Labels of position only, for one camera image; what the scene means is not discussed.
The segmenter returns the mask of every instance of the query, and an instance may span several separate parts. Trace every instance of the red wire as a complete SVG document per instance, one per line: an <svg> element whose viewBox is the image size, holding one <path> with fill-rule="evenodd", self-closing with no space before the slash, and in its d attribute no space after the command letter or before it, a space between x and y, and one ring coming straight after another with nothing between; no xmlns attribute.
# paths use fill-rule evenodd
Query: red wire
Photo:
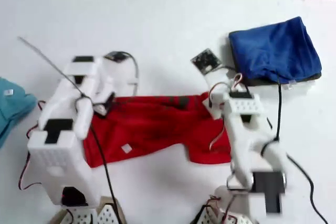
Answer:
<svg viewBox="0 0 336 224"><path fill-rule="evenodd" d="M42 111L43 108L42 108L41 103L45 104L46 102L43 101L43 100L40 100L40 101L37 102L37 105L38 105L39 109ZM27 133L26 133L26 137L27 137L28 139L30 139L30 133L32 132L32 130L34 130L34 129L36 129L36 128L38 128L38 123L36 123L33 127L31 127L31 128L27 131ZM21 172L21 174L20 174L20 178L19 178L19 182L18 182L18 188L19 188L19 190L26 190L26 189L28 189L29 187L33 186L33 185L40 185L40 184L41 184L40 182L35 182L35 183L32 183L32 184L30 184L30 185L28 185L28 186L26 186L26 187L24 187L24 188L21 187L21 184L22 184L22 178L23 178L23 175L25 174L25 171L26 171L26 169L27 169L29 160L30 160L30 152L27 153L26 163L25 163L25 166L23 167L22 172Z"/></svg>
<svg viewBox="0 0 336 224"><path fill-rule="evenodd" d="M46 104L46 101L44 101L44 100L39 100L38 102L37 102L37 106L39 107L39 109L42 111L42 106L41 106L41 103L43 103L43 104Z"/></svg>

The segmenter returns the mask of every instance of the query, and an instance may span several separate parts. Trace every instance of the perforated white panel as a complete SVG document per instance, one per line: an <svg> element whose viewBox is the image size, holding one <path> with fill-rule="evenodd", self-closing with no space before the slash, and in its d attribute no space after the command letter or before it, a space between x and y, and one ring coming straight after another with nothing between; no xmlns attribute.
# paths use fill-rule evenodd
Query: perforated white panel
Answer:
<svg viewBox="0 0 336 224"><path fill-rule="evenodd" d="M98 215L97 224L118 224L118 219L111 205L105 205Z"/></svg>

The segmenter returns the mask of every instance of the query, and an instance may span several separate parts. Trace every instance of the teal cloth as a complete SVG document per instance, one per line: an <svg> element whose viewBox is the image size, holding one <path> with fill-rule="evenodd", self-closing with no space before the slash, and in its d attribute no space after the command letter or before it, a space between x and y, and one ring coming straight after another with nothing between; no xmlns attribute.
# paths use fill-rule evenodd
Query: teal cloth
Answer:
<svg viewBox="0 0 336 224"><path fill-rule="evenodd" d="M0 148L14 125L36 106L36 98L6 79L0 78Z"/></svg>

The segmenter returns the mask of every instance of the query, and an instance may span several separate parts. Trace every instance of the wire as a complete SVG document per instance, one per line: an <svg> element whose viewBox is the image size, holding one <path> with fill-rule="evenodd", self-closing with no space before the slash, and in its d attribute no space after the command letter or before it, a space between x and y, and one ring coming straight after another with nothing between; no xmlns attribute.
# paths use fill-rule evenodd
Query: wire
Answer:
<svg viewBox="0 0 336 224"><path fill-rule="evenodd" d="M120 216L119 216L119 213L118 213L117 200L116 200L116 198L114 196L114 193L113 193L113 189L112 189L112 185L111 185L111 180L110 180L110 175L109 175L109 170L107 169L107 163L106 163L106 159L105 159L103 150L101 148L101 145L100 145L100 143L98 141L97 134L96 134L94 128L92 127L92 125L90 125L90 129L91 129L92 135L93 135L93 137L94 137L94 139L96 141L96 144L97 144L97 147L98 147L101 159L103 160L103 165L104 165L104 169L105 169L105 173L106 173L106 178L107 178L107 182L109 184L109 188L110 188L110 192L111 192L111 196L112 196L112 200L113 200L113 210L115 212L115 215L117 216L118 223L122 224Z"/></svg>
<svg viewBox="0 0 336 224"><path fill-rule="evenodd" d="M215 68L215 69L211 70L210 72L215 72L215 71L217 71L219 69L222 69L222 68L225 68L225 69L231 70L235 73L238 73L237 69L235 69L234 67L231 67L231 66L226 66L226 65L219 66L218 68ZM248 89L248 86L245 83L243 83L243 85L245 86L246 92L248 94L250 94L250 90Z"/></svg>
<svg viewBox="0 0 336 224"><path fill-rule="evenodd" d="M126 56L128 56L129 58L132 59L133 63L134 63L134 68L135 68L135 74L134 74L134 77L137 79L137 82L136 83L133 83L134 85L134 88L133 88L133 94L132 94L132 97L130 97L129 99L127 99L126 101L122 102L122 103L117 103L118 105L124 105L128 102L130 102L134 97L137 96L138 94L138 89L139 89L139 65L138 65L138 62L136 61L136 59L133 57L133 55L131 55L130 53L128 52L125 52L125 51L119 51L119 53L121 54L124 54Z"/></svg>
<svg viewBox="0 0 336 224"><path fill-rule="evenodd" d="M212 97L211 97L211 93L212 91L214 90L215 87L217 87L218 85L220 84L224 84L226 85L230 90L231 90L231 86L229 84L227 84L226 82L224 81L221 81L221 82L218 82L216 83L215 85L212 86L212 88L210 89L209 93L208 93L208 97L209 97L209 101L212 103Z"/></svg>
<svg viewBox="0 0 336 224"><path fill-rule="evenodd" d="M22 37L19 37L19 39L24 43L26 44L29 48L31 48L34 52L36 52L38 55L40 55L44 60L47 61L47 63L49 63L57 72L59 72L63 77L65 77L69 82L72 83L72 85L80 92L81 96L79 98L77 98L75 100L75 108L76 108L76 105L77 105L77 102L80 100L80 99L84 99L84 98L87 98L87 99L90 99L91 103L92 103L92 107L93 107L93 102L91 100L91 98L89 98L87 95L85 95L78 87L77 85L68 77L66 76L46 55L44 55L42 53L42 51L40 49L38 49L37 47L35 47L34 45L30 44L28 41L26 41L24 38ZM137 71L136 71L136 75L139 76L139 70L138 70L138 65L136 64L136 68L137 68ZM109 172L108 172L108 169L107 169L107 163L106 163L106 159L105 159L105 156L104 156L104 153L102 151L102 148L101 148L101 145L98 141L98 138L97 138L97 135L96 135L96 132L95 130L93 129L92 127L92 124L90 124L90 129L93 133L93 136L94 136L94 139L96 140L96 144L98 146L98 149L99 149L99 152L100 152L100 155L101 155L101 158L103 159L103 163L104 163L104 168L105 168L105 172L106 172L106 177L107 177L107 180L108 180L108 184L109 184L109 187L110 187L110 192L111 192L111 196L112 196L112 200L113 200L113 210L114 210L114 213L117 217L117 220L118 220L118 224L122 224L121 220L120 220L120 216L119 216L119 213L118 213L118 206L117 206L117 201L116 201L116 198L114 197L114 193L113 193L113 190L112 190L112 185L111 185L111 181L110 181L110 176L109 176Z"/></svg>
<svg viewBox="0 0 336 224"><path fill-rule="evenodd" d="M33 44L29 43L26 39L18 36L18 39L21 40L26 46L32 49L36 54L40 55L49 65L51 65L57 72L59 72L64 78L66 78L71 84L81 93L83 92L77 87L77 85L66 75L64 74L40 49L35 47Z"/></svg>
<svg viewBox="0 0 336 224"><path fill-rule="evenodd" d="M327 220L325 219L325 217L318 211L318 209L315 206L314 203L314 182L313 180L310 178L310 176L308 175L308 173L291 157L287 154L288 159L296 166L297 169L299 169L302 174L306 177L306 179L309 182L310 185L310 195L309 195L309 200L311 203L311 206L313 207L314 211L316 212L316 214L324 221L325 224L328 224Z"/></svg>
<svg viewBox="0 0 336 224"><path fill-rule="evenodd" d="M73 224L73 222L74 222L74 215L72 214L72 212L69 210L69 209L67 209L67 212L70 214L70 216L71 216L71 222L69 223L69 224Z"/></svg>
<svg viewBox="0 0 336 224"><path fill-rule="evenodd" d="M281 105L282 105L282 94L281 94L281 84L279 82L279 76L278 76L278 93L279 93L279 107L278 107L278 126L277 126L277 134L276 134L276 137L271 140L270 142L266 143L262 150L261 150L261 156L264 156L264 153L265 153L265 150L266 148L268 147L268 145L270 145L271 143L274 143L274 142L279 142L280 141L280 137L279 137L279 133L280 133L280 121L281 121ZM314 195L314 182L312 181L312 179L310 178L310 176L308 175L308 173L291 157L289 156L288 154L287 155L287 158L295 165L295 167L297 169L299 169L302 174L306 177L306 179L308 180L309 182L309 185L310 185L310 196L309 196L309 200L310 200L310 203L311 203L311 206L313 207L315 213L323 220L323 222L325 224L328 224L327 220L325 219L325 217L318 211L318 209L316 208L315 206L315 203L314 203L314 198L313 198L313 195Z"/></svg>
<svg viewBox="0 0 336 224"><path fill-rule="evenodd" d="M223 69L223 68L237 72L237 70L234 67L226 66L226 65L219 66L218 68L215 68L215 69L211 70L210 72L215 72L218 69Z"/></svg>
<svg viewBox="0 0 336 224"><path fill-rule="evenodd" d="M42 103L42 104L46 104L46 101L39 100L39 101L37 102L37 106L38 106L38 108L42 111L43 107L42 107L41 103Z"/></svg>
<svg viewBox="0 0 336 224"><path fill-rule="evenodd" d="M214 138L211 140L210 144L209 144L209 151L211 151L212 146L218 141L218 139L223 135L224 129L225 129L225 122L224 122L224 117L222 116L222 120L223 120L223 127L221 132Z"/></svg>
<svg viewBox="0 0 336 224"><path fill-rule="evenodd" d="M226 217L228 216L230 207L231 207L233 201L235 201L236 197L237 197L237 195L233 194L231 200L230 200L229 203L227 204L227 207L226 207L226 209L225 209L224 216L223 216L223 218L222 218L222 224L225 223L225 220L226 220Z"/></svg>
<svg viewBox="0 0 336 224"><path fill-rule="evenodd" d="M279 93L279 107L278 107L278 126L277 126L277 135L275 140L280 141L279 133L280 133L280 122L281 122L281 106L282 106L282 94L281 94L281 84L279 82L278 76L278 93Z"/></svg>
<svg viewBox="0 0 336 224"><path fill-rule="evenodd" d="M232 85L232 88L234 89L234 88L236 88L236 86L242 81L242 79L243 79L243 75L242 75L242 73L237 73L235 76L234 76L234 83L233 83L233 85Z"/></svg>
<svg viewBox="0 0 336 224"><path fill-rule="evenodd" d="M39 101L37 102L37 105L38 105L39 109L42 111L43 108L42 108L42 106L41 106L41 103L46 103L46 102L43 101L43 100L39 100ZM33 127L31 127L31 128L27 131L27 133L26 133L26 137L27 137L27 139L30 139L30 133L31 133L34 129L36 129L36 128L38 128L38 123L36 123ZM28 189L29 187L33 186L33 185L41 185L41 182L35 182L35 183L32 183L32 184L30 184L30 185L28 185L28 186L22 188L22 179L23 179L23 176L24 176L24 174L25 174L25 172L26 172L26 169L27 169L27 167L28 167L29 161L30 161L30 152L27 153L26 162L25 162L25 165L24 165L24 167L23 167L23 169L22 169L22 171L21 171L21 174L20 174L20 177L19 177L19 181L18 181L18 188L19 188L19 190L21 190L21 191L26 190L26 189Z"/></svg>

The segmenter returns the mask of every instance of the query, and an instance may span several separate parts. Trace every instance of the cable connector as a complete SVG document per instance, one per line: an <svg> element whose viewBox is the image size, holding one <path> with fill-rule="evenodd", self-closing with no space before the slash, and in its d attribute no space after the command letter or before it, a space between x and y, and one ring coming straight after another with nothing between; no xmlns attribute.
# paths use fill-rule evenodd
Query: cable connector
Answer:
<svg viewBox="0 0 336 224"><path fill-rule="evenodd" d="M121 63L124 60L128 59L129 56L125 54L124 52L112 51L112 52L109 52L107 55L105 55L104 58L108 60L112 60L116 63Z"/></svg>

